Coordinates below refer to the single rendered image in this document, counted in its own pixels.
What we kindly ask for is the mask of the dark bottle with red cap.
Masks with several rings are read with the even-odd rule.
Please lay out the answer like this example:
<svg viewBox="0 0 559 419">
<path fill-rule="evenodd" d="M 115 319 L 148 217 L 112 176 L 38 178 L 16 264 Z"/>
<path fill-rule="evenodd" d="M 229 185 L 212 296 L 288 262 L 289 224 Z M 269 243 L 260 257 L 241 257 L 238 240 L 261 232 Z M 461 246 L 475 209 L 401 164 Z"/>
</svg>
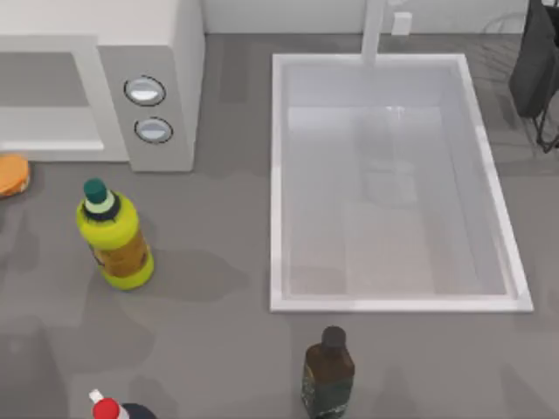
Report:
<svg viewBox="0 0 559 419">
<path fill-rule="evenodd" d="M 93 419 L 159 419 L 151 409 L 140 403 L 120 403 L 105 397 L 98 389 L 90 391 L 88 396 L 93 404 Z"/>
</svg>

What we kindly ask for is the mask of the dark brown bottle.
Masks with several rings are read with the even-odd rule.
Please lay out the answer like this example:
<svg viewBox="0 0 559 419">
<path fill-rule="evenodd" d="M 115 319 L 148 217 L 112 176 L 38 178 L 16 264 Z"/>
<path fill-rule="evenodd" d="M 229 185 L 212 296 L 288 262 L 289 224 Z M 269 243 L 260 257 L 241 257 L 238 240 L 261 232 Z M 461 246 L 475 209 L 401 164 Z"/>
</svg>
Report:
<svg viewBox="0 0 559 419">
<path fill-rule="evenodd" d="M 305 352 L 300 398 L 309 419 L 342 419 L 346 413 L 355 378 L 346 340 L 341 327 L 328 326 Z"/>
</svg>

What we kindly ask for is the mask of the orange bread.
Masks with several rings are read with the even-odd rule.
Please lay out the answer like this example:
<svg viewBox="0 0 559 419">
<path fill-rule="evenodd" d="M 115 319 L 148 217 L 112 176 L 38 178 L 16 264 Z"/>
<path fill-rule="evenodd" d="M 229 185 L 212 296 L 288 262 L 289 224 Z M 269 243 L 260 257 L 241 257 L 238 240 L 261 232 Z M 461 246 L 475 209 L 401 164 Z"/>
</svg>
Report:
<svg viewBox="0 0 559 419">
<path fill-rule="evenodd" d="M 26 191 L 30 176 L 30 164 L 23 156 L 0 154 L 0 198 Z"/>
</svg>

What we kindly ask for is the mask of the yellow-green bottle with green cap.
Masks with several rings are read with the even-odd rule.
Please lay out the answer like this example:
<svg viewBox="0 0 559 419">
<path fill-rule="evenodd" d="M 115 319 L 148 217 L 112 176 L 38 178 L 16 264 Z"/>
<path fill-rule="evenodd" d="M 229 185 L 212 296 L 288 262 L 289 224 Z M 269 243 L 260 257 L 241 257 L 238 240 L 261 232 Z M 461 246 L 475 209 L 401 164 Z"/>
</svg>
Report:
<svg viewBox="0 0 559 419">
<path fill-rule="evenodd" d="M 100 178 L 86 180 L 83 191 L 84 199 L 76 209 L 76 224 L 102 276 L 121 291 L 147 284 L 155 261 L 133 203 Z"/>
</svg>

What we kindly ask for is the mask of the white sink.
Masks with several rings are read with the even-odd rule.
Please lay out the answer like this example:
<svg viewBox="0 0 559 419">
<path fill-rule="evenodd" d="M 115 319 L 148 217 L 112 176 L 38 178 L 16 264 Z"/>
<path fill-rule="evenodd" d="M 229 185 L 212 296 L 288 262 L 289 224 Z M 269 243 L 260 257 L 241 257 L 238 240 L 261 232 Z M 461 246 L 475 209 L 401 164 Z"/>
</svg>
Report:
<svg viewBox="0 0 559 419">
<path fill-rule="evenodd" d="M 276 313 L 534 309 L 466 57 L 276 54 Z"/>
</svg>

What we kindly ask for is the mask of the white wall socket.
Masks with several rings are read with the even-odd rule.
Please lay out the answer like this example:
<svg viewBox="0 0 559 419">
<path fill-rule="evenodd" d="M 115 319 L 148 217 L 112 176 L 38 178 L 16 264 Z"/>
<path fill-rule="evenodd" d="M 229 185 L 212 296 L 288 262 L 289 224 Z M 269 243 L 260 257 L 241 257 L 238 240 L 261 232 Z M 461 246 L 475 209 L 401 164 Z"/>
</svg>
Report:
<svg viewBox="0 0 559 419">
<path fill-rule="evenodd" d="M 411 34 L 412 14 L 410 12 L 395 12 L 391 28 L 392 36 L 408 36 Z"/>
</svg>

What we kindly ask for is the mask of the larger microwave knob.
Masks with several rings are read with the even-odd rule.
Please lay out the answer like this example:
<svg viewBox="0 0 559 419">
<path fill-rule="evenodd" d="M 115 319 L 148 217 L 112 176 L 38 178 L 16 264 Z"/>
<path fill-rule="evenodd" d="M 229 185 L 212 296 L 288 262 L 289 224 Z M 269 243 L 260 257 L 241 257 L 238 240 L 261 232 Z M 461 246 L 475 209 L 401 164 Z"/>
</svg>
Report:
<svg viewBox="0 0 559 419">
<path fill-rule="evenodd" d="M 157 106 L 166 98 L 164 85 L 147 75 L 127 80 L 124 84 L 124 94 L 137 106 Z"/>
</svg>

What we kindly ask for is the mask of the pale microwave oven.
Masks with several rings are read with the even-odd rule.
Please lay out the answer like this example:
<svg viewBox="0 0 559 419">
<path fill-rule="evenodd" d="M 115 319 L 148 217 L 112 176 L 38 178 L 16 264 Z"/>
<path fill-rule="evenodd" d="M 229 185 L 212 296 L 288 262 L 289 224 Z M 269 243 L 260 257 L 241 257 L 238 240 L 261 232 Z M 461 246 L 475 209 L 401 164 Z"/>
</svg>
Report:
<svg viewBox="0 0 559 419">
<path fill-rule="evenodd" d="M 188 172 L 204 53 L 200 0 L 0 0 L 0 153 Z M 164 85 L 159 105 L 125 96 L 142 75 Z M 152 117 L 173 127 L 169 141 L 136 136 Z"/>
</svg>

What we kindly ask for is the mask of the black chair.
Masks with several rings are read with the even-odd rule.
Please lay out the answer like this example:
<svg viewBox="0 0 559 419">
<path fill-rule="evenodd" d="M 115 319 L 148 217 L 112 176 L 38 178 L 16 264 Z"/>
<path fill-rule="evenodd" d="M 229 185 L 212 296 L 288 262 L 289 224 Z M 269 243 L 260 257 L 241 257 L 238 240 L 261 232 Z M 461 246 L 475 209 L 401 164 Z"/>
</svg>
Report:
<svg viewBox="0 0 559 419">
<path fill-rule="evenodd" d="M 508 81 L 517 114 L 533 122 L 536 144 L 544 153 L 559 148 L 543 131 L 551 100 L 559 93 L 559 0 L 528 0 L 520 50 Z"/>
</svg>

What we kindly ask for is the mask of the smaller microwave knob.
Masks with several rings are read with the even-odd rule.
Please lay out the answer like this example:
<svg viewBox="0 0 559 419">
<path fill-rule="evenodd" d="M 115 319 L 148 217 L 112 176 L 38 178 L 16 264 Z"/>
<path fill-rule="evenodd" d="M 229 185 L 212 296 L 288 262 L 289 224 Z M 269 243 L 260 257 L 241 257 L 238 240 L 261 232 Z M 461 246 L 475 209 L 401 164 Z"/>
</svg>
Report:
<svg viewBox="0 0 559 419">
<path fill-rule="evenodd" d="M 173 127 L 164 119 L 147 118 L 135 123 L 136 136 L 149 144 L 163 144 L 173 136 Z"/>
</svg>

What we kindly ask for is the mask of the tall white tap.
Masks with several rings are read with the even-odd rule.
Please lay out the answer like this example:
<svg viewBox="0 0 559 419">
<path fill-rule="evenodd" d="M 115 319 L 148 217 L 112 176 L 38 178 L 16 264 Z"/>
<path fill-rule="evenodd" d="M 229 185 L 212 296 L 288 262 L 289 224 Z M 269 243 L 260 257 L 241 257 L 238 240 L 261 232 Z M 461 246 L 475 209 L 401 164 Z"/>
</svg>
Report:
<svg viewBox="0 0 559 419">
<path fill-rule="evenodd" d="M 375 64 L 378 42 L 383 28 L 384 9 L 398 8 L 410 0 L 365 0 L 361 59 L 365 65 Z"/>
</svg>

